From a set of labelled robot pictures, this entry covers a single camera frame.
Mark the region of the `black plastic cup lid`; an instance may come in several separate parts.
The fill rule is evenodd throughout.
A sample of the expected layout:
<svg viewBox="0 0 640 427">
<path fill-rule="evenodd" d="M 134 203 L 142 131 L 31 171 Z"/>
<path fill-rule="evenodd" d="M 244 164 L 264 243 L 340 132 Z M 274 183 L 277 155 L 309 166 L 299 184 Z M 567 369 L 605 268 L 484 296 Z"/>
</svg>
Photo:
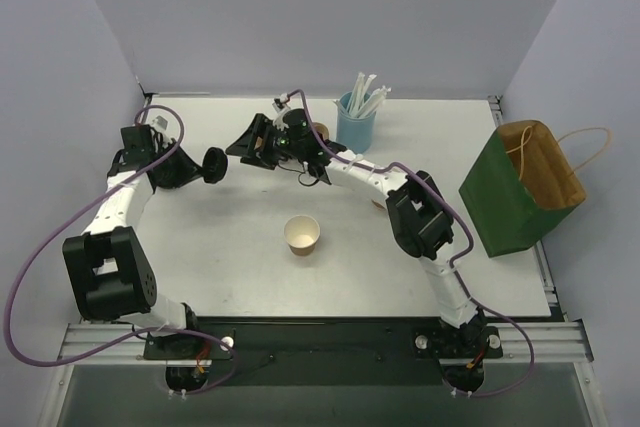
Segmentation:
<svg viewBox="0 0 640 427">
<path fill-rule="evenodd" d="M 227 173 L 228 158 L 218 147 L 210 147 L 202 161 L 201 176 L 205 183 L 216 184 L 222 181 Z"/>
</svg>

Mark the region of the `single brown paper cup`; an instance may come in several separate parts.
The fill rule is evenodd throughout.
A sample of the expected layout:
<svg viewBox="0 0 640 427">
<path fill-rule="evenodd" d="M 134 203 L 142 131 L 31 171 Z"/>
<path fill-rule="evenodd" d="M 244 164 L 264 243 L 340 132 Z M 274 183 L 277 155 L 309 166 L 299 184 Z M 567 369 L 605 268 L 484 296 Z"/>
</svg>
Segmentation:
<svg viewBox="0 0 640 427">
<path fill-rule="evenodd" d="M 308 215 L 291 217 L 284 226 L 284 238 L 296 256 L 311 254 L 320 238 L 321 230 L 315 218 Z"/>
</svg>

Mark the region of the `brown paper cup stack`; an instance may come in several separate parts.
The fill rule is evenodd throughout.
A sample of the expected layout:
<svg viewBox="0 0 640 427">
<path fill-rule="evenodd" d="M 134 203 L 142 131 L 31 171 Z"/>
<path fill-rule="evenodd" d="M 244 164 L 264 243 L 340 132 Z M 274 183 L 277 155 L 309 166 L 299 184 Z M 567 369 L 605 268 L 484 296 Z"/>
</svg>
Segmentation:
<svg viewBox="0 0 640 427">
<path fill-rule="evenodd" d="M 315 136 L 321 140 L 322 143 L 327 143 L 330 140 L 329 129 L 323 123 L 313 122 L 312 131 L 314 132 Z"/>
</svg>

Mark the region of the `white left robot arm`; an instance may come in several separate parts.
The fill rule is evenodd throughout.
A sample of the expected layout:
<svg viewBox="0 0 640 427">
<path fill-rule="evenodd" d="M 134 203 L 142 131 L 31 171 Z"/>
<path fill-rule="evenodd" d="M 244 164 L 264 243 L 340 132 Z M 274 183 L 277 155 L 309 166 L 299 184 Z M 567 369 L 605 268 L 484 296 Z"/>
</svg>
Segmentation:
<svg viewBox="0 0 640 427">
<path fill-rule="evenodd" d="M 148 172 L 144 167 L 175 146 L 158 117 L 149 125 L 121 130 L 123 148 L 107 172 L 107 189 L 81 235 L 62 246 L 76 305 L 88 321 L 120 321 L 139 328 L 172 328 L 168 347 L 190 358 L 201 350 L 203 333 L 195 312 L 159 292 L 135 228 L 158 187 L 181 187 L 200 177 L 199 166 L 182 149 Z"/>
</svg>

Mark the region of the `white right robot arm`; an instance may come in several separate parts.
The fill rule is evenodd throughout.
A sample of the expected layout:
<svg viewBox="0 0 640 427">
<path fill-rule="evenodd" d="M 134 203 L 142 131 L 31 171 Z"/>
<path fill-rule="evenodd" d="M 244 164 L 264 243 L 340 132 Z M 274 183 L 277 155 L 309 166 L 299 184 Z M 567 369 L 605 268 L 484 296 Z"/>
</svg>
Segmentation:
<svg viewBox="0 0 640 427">
<path fill-rule="evenodd" d="M 409 174 L 399 167 L 385 170 L 340 143 L 322 139 L 300 108 L 274 120 L 256 114 L 225 153 L 243 164 L 269 170 L 297 161 L 316 180 L 349 188 L 383 205 L 396 244 L 418 259 L 428 276 L 439 317 L 448 325 L 444 345 L 457 355 L 477 346 L 486 318 L 441 252 L 453 242 L 454 217 L 443 207 L 428 173 Z"/>
</svg>

